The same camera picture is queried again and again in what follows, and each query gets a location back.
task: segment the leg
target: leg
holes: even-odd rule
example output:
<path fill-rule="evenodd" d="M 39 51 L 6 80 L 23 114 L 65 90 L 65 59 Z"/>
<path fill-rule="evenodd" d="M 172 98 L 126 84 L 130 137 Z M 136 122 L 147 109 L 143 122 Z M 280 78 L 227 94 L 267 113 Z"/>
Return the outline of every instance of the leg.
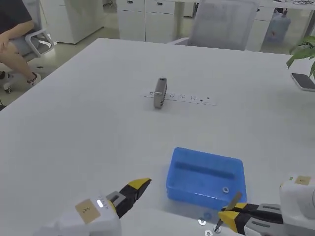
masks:
<path fill-rule="evenodd" d="M 15 45 L 11 42 L 9 42 L 7 49 L 0 53 L 0 62 L 24 75 L 27 81 L 34 80 L 36 77 L 36 75 L 31 72 L 24 58 L 18 54 Z"/>

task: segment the led light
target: led light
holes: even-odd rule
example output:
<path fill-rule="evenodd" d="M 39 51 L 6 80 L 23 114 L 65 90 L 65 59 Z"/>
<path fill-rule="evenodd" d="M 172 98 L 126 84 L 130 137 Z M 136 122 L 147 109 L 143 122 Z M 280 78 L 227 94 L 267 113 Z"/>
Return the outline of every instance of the led light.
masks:
<path fill-rule="evenodd" d="M 100 208 L 102 208 L 102 207 L 104 206 L 103 203 L 101 202 L 101 200 L 97 200 L 96 202 L 97 202 L 97 204 L 98 204 L 98 206 L 99 206 Z"/>

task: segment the green leaf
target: green leaf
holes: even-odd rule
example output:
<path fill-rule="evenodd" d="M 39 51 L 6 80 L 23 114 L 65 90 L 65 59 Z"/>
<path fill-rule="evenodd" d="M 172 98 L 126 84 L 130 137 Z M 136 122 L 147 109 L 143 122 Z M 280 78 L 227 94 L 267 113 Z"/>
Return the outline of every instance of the green leaf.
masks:
<path fill-rule="evenodd" d="M 314 72 L 315 72 L 315 61 L 314 61 L 313 65 L 312 65 L 312 67 L 311 67 L 311 71 L 310 71 L 310 76 L 309 77 L 311 77 L 311 75 L 313 75 Z"/>
<path fill-rule="evenodd" d="M 293 48 L 289 50 L 289 53 L 292 54 L 292 52 L 301 44 L 303 43 L 311 43 L 315 46 L 315 36 L 307 36 L 303 38 L 300 42 L 298 42 Z"/>
<path fill-rule="evenodd" d="M 287 65 L 288 69 L 290 68 L 290 66 L 292 65 L 292 63 L 293 63 L 295 60 L 311 57 L 311 56 L 313 55 L 313 53 L 315 53 L 315 49 L 310 49 L 310 48 L 304 48 L 304 49 L 302 49 L 302 50 L 296 52 L 296 53 L 286 62 L 286 65 Z"/>

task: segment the office chair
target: office chair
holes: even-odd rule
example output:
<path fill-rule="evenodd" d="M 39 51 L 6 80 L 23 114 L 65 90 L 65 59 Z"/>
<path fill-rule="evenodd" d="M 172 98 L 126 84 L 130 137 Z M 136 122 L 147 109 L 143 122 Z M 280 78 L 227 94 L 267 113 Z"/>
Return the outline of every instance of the office chair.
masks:
<path fill-rule="evenodd" d="M 201 0 L 189 38 L 171 44 L 245 50 L 258 0 Z"/>
<path fill-rule="evenodd" d="M 27 44 L 32 49 L 32 52 L 29 54 L 26 54 L 23 56 L 23 58 L 29 62 L 33 60 L 34 58 L 40 58 L 43 54 L 49 52 L 54 47 L 54 42 L 47 34 L 47 31 L 45 28 L 42 27 L 41 23 L 41 16 L 40 16 L 40 1 L 39 0 L 23 0 L 23 3 L 27 10 L 29 11 L 33 21 L 34 21 L 34 32 L 27 34 L 25 36 L 25 40 Z M 39 46 L 36 48 L 32 42 L 31 38 L 36 37 L 39 40 Z M 43 67 L 40 65 L 37 66 L 31 66 L 31 70 L 35 73 L 39 74 L 49 74 L 54 69 Z M 8 79 L 6 83 L 3 84 L 3 89 L 6 93 L 12 92 L 12 85 L 18 81 L 18 76 L 15 76 L 15 72 L 9 72 L 8 73 Z"/>

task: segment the power strip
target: power strip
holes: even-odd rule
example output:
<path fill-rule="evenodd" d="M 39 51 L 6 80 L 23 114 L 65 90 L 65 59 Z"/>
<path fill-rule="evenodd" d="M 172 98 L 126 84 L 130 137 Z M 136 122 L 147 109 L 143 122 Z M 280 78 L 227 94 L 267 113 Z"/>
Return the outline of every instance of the power strip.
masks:
<path fill-rule="evenodd" d="M 149 91 L 141 94 L 142 97 L 154 97 L 154 91 Z M 216 106 L 217 104 L 210 97 L 199 97 L 194 95 L 187 95 L 183 93 L 166 93 L 165 100 L 178 101 L 178 102 L 189 102 L 195 104 L 202 104 L 208 106 Z"/>

